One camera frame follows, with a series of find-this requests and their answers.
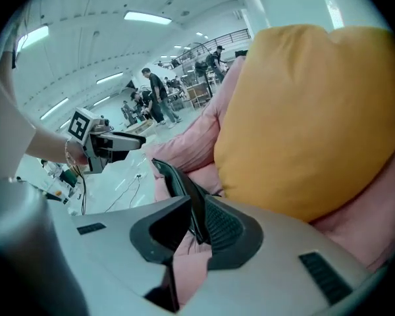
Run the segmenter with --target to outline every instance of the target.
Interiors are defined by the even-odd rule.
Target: pink blanket
[[[164,160],[212,194],[223,195],[213,149],[244,58],[236,59],[220,90],[181,135],[147,150],[149,160]],[[153,167],[157,201],[170,197],[164,178]],[[395,154],[378,177],[356,198],[312,225],[341,245],[368,269],[378,269],[395,251]],[[188,232],[174,258],[179,302],[184,305],[206,277],[211,247],[197,245]]]

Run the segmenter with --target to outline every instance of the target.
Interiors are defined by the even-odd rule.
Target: fluorescent light
[[[108,77],[105,77],[105,78],[102,78],[102,79],[98,80],[97,84],[104,83],[104,82],[106,82],[108,80],[112,80],[113,78],[116,78],[116,77],[119,77],[119,76],[122,76],[122,75],[123,75],[122,72],[118,72],[117,74],[114,74],[114,75],[111,75],[111,76],[108,76]]]
[[[116,187],[115,191],[117,191],[118,188],[119,188],[119,187],[122,185],[122,183],[125,182],[125,181],[126,181],[126,179],[123,179],[123,181],[122,181],[120,184],[118,184],[118,186]]]
[[[68,123],[70,123],[70,119],[68,119],[67,122],[65,122],[64,124],[62,124],[62,125],[60,126],[60,128],[64,128]]]
[[[107,96],[106,98],[103,98],[101,101],[98,101],[97,103],[94,103],[92,106],[95,107],[96,105],[103,103],[104,101],[108,100],[110,96]]]
[[[40,39],[48,36],[48,26],[42,26],[41,28],[35,29],[27,35],[22,36],[18,41],[17,52],[21,51],[23,48],[32,45],[33,43],[39,41]]]
[[[51,114],[55,109],[57,109],[62,104],[66,103],[67,101],[68,101],[68,98],[65,98],[64,100],[62,100],[61,102],[56,104],[54,107],[52,107],[50,110],[48,110],[44,115],[42,115],[40,119],[43,120],[45,117],[47,117],[49,114]]]
[[[171,19],[163,18],[161,16],[145,14],[145,13],[137,13],[137,12],[127,12],[124,16],[125,20],[135,20],[135,21],[146,21],[146,22],[154,22],[156,24],[169,24]]]

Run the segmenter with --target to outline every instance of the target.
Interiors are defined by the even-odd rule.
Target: hand
[[[67,151],[79,165],[88,165],[88,158],[85,156],[82,146],[73,140],[67,143]]]

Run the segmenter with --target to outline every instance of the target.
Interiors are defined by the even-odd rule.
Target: cable
[[[123,194],[125,194],[125,193],[129,190],[129,188],[131,187],[131,185],[133,185],[133,183],[135,182],[136,179],[138,179],[138,181],[139,181],[139,178],[138,178],[138,177],[135,177],[135,178],[133,179],[133,181],[131,181],[131,183],[127,186],[127,189],[125,189],[125,191],[123,191],[123,193],[121,193],[121,195],[120,195],[116,200],[114,200],[114,202],[111,204],[111,206],[108,207],[108,208],[104,211],[104,213],[108,212],[108,211],[112,208],[112,206],[115,205],[115,203],[123,196]]]
[[[134,197],[136,197],[136,194],[138,194],[139,187],[140,187],[140,178],[138,177],[138,187],[136,188],[136,192],[134,192],[134,196],[130,200],[129,208],[131,208],[131,206],[132,206],[132,201],[133,201]]]
[[[82,182],[83,182],[83,185],[84,185],[84,194],[82,196],[82,215],[85,215],[86,214],[86,181],[85,181],[85,176],[82,173],[82,171],[79,169],[78,165],[75,165],[73,167],[73,169],[78,174],[78,176],[80,178],[82,178]]]

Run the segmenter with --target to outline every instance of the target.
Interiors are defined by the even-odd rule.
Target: bracelet
[[[72,155],[69,153],[68,149],[67,149],[67,145],[69,143],[69,141],[72,138],[69,138],[66,143],[65,143],[65,157],[66,157],[66,163],[67,165],[69,165],[70,167],[73,167],[74,165],[76,165],[76,161],[74,160],[74,158],[72,157]]]

